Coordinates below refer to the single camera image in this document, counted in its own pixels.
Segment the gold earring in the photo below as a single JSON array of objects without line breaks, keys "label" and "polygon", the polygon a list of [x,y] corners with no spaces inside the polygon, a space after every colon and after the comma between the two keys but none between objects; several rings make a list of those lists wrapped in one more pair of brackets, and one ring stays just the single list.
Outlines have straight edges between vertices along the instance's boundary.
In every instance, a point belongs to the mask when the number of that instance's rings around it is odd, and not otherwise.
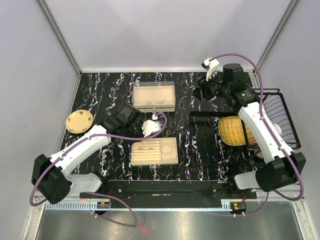
[{"label": "gold earring", "polygon": [[165,138],[168,138],[170,135],[171,135],[171,131],[170,131],[170,130],[167,130],[164,137],[165,137]]}]

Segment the beige ring tray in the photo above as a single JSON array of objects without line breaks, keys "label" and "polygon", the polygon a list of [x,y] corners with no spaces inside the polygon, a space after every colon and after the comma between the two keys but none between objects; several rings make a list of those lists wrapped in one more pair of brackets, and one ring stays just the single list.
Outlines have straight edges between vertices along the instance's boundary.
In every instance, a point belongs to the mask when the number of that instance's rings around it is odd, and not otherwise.
[{"label": "beige ring tray", "polygon": [[178,147],[175,137],[152,138],[135,142],[131,147],[132,166],[178,164]]}]

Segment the beige jewelry drawer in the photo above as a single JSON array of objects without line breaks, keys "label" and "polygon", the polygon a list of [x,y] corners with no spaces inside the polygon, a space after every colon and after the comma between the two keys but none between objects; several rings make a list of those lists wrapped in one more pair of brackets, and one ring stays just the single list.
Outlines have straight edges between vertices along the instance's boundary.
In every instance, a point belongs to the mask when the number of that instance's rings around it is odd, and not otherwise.
[{"label": "beige jewelry drawer", "polygon": [[174,112],[175,87],[173,85],[135,87],[132,94],[132,104],[142,113]]}]

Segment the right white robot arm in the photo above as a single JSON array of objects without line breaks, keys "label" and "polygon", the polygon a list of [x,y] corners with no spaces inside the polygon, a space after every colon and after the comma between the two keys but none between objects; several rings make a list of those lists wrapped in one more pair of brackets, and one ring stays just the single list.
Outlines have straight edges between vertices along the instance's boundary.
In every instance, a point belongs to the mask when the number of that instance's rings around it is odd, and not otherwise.
[{"label": "right white robot arm", "polygon": [[300,183],[305,156],[295,153],[278,133],[261,104],[262,98],[254,88],[247,87],[247,73],[242,66],[228,63],[222,71],[219,66],[216,59],[202,63],[207,73],[198,83],[200,99],[224,98],[249,128],[265,162],[258,170],[235,175],[234,181],[227,185],[228,195],[236,199],[246,189],[271,192]]}]

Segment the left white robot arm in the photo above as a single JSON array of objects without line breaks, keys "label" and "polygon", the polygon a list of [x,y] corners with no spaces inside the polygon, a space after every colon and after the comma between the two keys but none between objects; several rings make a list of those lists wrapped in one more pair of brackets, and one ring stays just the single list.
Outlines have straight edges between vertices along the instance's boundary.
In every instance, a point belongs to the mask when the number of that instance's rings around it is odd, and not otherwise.
[{"label": "left white robot arm", "polygon": [[97,198],[108,193],[108,186],[96,173],[73,174],[73,170],[100,148],[111,143],[112,138],[135,140],[143,137],[141,112],[130,104],[118,113],[107,115],[85,135],[51,155],[39,155],[33,164],[31,183],[51,204],[66,196],[91,192]]}]

